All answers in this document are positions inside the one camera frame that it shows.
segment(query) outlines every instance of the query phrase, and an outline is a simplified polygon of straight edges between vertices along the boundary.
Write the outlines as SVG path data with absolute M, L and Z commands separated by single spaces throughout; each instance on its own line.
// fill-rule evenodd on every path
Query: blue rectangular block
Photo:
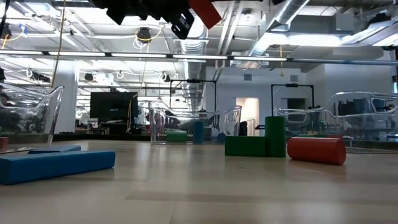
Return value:
M 11 185 L 109 169 L 114 151 L 75 151 L 0 157 L 0 184 Z
M 29 151 L 28 154 L 81 151 L 81 146 L 52 146 Z

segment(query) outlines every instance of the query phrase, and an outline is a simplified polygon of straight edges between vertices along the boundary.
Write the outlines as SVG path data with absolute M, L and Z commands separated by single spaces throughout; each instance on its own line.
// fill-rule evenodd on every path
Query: pillar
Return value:
M 66 60 L 59 61 L 54 86 L 64 86 L 64 89 L 58 120 L 55 125 L 55 134 L 75 132 L 78 81 L 79 68 L 77 63 Z

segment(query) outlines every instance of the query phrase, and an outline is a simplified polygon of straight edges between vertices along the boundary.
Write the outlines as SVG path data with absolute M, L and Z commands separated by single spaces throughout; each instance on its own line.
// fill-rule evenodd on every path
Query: red object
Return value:
M 8 137 L 0 137 L 0 149 L 7 149 Z
M 207 29 L 211 29 L 221 20 L 220 14 L 210 0 L 189 0 L 189 5 L 199 16 Z
M 346 160 L 346 146 L 340 138 L 291 138 L 287 154 L 298 161 L 341 166 Z

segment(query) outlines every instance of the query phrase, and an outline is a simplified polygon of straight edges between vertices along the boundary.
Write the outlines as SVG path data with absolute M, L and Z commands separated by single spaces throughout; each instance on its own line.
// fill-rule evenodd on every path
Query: black metal frame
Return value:
M 179 84 L 181 84 L 181 82 L 187 82 L 187 83 L 214 83 L 214 112 L 216 112 L 216 107 L 217 107 L 217 81 L 216 80 L 170 80 L 170 109 L 172 108 L 172 83 L 173 82 L 180 82 Z
M 272 116 L 274 116 L 274 86 L 285 86 L 287 88 L 297 88 L 297 87 L 310 87 L 311 88 L 311 94 L 312 94 L 312 107 L 315 107 L 315 98 L 314 98 L 314 90 L 313 90 L 313 85 L 300 85 L 296 83 L 291 83 L 291 84 L 271 84 L 271 112 Z

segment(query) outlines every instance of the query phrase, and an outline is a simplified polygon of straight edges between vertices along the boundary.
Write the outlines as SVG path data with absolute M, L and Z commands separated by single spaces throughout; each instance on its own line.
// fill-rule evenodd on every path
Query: monitor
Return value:
M 138 116 L 138 100 L 136 92 L 127 93 L 91 93 L 90 117 L 98 119 L 127 119 L 131 101 L 131 114 Z

